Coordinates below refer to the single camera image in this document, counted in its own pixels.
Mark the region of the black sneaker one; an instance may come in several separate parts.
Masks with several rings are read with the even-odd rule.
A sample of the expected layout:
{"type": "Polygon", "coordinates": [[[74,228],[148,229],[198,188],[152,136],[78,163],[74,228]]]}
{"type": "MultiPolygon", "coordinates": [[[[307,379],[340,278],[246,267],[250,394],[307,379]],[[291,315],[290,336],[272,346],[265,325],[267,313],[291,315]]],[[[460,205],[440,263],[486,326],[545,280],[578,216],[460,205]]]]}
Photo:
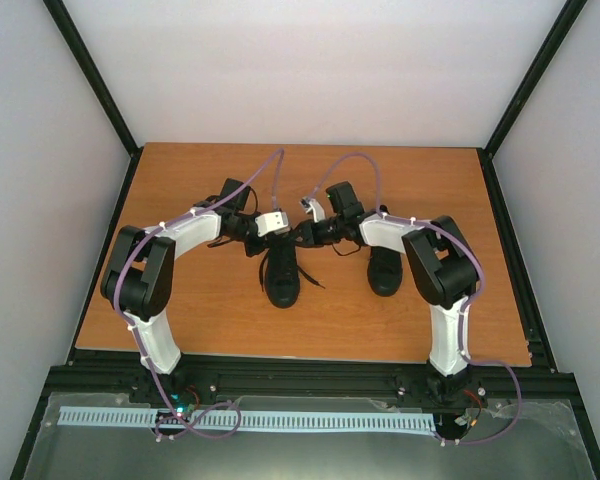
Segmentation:
{"type": "Polygon", "coordinates": [[[259,266],[261,289],[270,303],[279,309],[291,308],[298,300],[300,277],[324,288],[298,265],[296,246],[296,239],[290,234],[274,237],[259,266]]]}

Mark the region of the black sneaker with laces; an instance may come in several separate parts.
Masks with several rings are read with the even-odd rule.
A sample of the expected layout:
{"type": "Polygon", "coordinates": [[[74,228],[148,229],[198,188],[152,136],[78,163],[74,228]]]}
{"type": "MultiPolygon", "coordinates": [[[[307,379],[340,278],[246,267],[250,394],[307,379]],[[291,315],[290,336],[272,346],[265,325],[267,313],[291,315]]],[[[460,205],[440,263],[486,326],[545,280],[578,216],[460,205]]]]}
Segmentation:
{"type": "Polygon", "coordinates": [[[367,279],[376,295],[390,297],[396,294],[403,280],[401,254],[384,247],[371,247],[367,279]]]}

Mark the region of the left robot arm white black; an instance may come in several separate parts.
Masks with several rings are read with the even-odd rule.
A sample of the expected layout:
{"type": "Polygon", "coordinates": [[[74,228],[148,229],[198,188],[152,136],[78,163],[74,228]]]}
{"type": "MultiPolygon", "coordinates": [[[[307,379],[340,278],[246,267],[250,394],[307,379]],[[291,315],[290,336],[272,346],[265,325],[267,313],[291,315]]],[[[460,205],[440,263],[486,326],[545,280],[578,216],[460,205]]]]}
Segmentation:
{"type": "Polygon", "coordinates": [[[194,204],[185,214],[157,226],[122,227],[103,275],[100,291],[123,315],[141,355],[141,364],[157,374],[152,388],[166,402],[181,400],[188,378],[176,368],[181,358],[169,326],[166,307],[171,297],[175,261],[190,250],[238,242],[253,257],[267,247],[258,235],[257,210],[244,211],[257,194],[228,178],[218,195],[194,204]]]}

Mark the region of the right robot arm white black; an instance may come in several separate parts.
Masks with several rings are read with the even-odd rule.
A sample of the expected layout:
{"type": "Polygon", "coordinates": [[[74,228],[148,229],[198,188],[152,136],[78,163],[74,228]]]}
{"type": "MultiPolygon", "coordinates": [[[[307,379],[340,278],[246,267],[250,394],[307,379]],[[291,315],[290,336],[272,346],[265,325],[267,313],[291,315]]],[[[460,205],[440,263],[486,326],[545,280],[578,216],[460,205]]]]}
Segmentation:
{"type": "Polygon", "coordinates": [[[366,210],[348,182],[329,187],[327,197],[334,211],[331,217],[315,198],[300,200],[311,216],[296,228],[300,244],[320,247],[347,240],[373,249],[392,266],[406,257],[430,311],[426,391],[434,403],[450,403],[470,382],[468,316],[484,277],[456,222],[450,216],[426,221],[366,210]]]}

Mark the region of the left black corner post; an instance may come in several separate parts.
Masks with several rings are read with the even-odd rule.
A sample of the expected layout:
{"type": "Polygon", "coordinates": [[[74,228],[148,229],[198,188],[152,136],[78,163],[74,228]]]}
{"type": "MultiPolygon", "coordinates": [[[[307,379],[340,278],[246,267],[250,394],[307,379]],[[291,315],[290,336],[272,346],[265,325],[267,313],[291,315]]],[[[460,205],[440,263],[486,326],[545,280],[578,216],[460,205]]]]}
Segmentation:
{"type": "Polygon", "coordinates": [[[65,3],[61,0],[43,0],[43,4],[101,105],[124,150],[130,157],[136,156],[141,148],[124,120],[65,3]]]}

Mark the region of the black corner post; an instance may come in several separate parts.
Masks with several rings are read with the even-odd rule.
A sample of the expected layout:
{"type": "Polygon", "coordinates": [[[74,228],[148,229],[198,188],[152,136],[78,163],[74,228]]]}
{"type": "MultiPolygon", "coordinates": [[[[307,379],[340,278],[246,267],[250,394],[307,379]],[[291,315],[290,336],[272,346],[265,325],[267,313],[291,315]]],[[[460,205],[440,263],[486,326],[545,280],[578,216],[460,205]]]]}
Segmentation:
{"type": "Polygon", "coordinates": [[[130,157],[136,156],[141,148],[124,120],[65,3],[61,0],[43,0],[43,4],[101,105],[124,150],[130,157]]]}
{"type": "Polygon", "coordinates": [[[490,160],[496,156],[586,4],[587,0],[567,0],[562,6],[484,147],[490,160]]]}

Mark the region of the grey metal base plate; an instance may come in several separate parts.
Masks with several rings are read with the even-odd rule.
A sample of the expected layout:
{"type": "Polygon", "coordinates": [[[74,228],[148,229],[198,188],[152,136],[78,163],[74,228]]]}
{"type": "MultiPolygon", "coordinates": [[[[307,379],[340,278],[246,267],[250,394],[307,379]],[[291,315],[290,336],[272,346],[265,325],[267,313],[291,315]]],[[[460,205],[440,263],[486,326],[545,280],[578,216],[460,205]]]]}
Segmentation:
{"type": "MultiPolygon", "coordinates": [[[[244,397],[244,411],[421,413],[369,399],[244,397]]],[[[566,401],[497,400],[457,421],[463,441],[440,434],[250,433],[59,426],[63,406],[153,408],[125,395],[55,394],[25,479],[591,479],[566,401]]]]}

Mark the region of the right black corner post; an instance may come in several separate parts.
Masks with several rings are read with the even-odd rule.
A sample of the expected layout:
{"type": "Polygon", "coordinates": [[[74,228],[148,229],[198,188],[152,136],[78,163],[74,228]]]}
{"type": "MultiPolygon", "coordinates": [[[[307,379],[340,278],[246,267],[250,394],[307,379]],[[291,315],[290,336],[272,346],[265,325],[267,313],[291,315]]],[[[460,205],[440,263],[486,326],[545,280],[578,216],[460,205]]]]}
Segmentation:
{"type": "Polygon", "coordinates": [[[562,6],[484,147],[490,160],[496,156],[586,4],[587,0],[567,0],[562,6]]]}

